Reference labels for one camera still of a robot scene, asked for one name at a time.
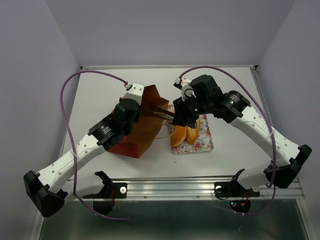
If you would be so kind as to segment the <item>red brown paper bag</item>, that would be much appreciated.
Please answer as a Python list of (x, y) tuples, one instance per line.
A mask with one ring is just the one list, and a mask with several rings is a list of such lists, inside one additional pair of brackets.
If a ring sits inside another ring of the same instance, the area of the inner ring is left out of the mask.
[[(151, 104), (164, 110), (167, 110), (169, 105), (169, 101), (160, 96), (154, 84), (144, 88), (141, 109), (148, 110)], [(136, 159), (141, 157), (153, 143), (163, 123), (164, 120), (161, 118), (147, 116), (142, 113), (139, 122), (133, 124), (131, 133), (108, 151)]]

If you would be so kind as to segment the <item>orange oval bread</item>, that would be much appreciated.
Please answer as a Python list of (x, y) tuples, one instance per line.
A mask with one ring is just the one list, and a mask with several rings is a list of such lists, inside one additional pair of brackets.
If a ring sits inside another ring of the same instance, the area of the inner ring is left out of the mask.
[(174, 132), (171, 136), (171, 147), (178, 147), (185, 140), (187, 135), (187, 128), (185, 126), (175, 126)]

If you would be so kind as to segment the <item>metal tongs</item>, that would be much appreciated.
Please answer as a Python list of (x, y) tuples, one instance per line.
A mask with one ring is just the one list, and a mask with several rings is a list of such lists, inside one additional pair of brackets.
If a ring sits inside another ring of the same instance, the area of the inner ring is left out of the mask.
[(171, 111), (163, 109), (155, 103), (148, 103), (141, 107), (142, 113), (148, 117), (155, 117), (168, 122), (173, 122), (175, 114)]

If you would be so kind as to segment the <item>long golden bread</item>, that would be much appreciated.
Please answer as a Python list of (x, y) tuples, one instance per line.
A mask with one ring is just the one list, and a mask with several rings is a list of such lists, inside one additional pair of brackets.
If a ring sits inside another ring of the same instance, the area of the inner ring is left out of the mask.
[(200, 130), (200, 119), (199, 118), (196, 120), (196, 127), (195, 128), (191, 128), (189, 126), (186, 127), (186, 138), (185, 139), (189, 145), (194, 144), (194, 142), (197, 140), (199, 130)]

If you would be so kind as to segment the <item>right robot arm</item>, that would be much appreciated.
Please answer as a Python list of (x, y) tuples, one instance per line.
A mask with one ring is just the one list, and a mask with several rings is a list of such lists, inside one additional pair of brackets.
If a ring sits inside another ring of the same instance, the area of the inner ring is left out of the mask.
[(217, 198), (253, 197), (254, 188), (267, 184), (286, 189), (312, 153), (308, 145), (298, 145), (268, 126), (241, 93), (222, 92), (210, 75), (193, 80), (180, 77), (173, 85), (181, 91), (181, 97), (173, 102), (174, 125), (195, 128), (200, 115), (212, 114), (243, 132), (271, 158), (263, 165), (240, 169), (229, 182), (216, 183)]

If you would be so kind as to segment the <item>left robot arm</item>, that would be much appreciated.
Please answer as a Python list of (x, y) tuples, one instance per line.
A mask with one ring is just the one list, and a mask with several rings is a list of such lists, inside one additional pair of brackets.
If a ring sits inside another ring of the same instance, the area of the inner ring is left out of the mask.
[[(79, 143), (71, 144), (71, 150), (49, 166), (37, 172), (30, 170), (23, 176), (26, 193), (43, 217), (54, 215), (66, 202), (75, 199), (94, 214), (109, 217), (115, 198), (127, 196), (127, 184), (113, 183), (104, 171), (79, 180), (78, 170), (120, 143), (131, 133), (140, 116), (140, 101), (121, 98), (112, 113), (90, 128)], [(110, 203), (98, 207), (96, 203), (88, 205), (84, 198), (107, 199)]]

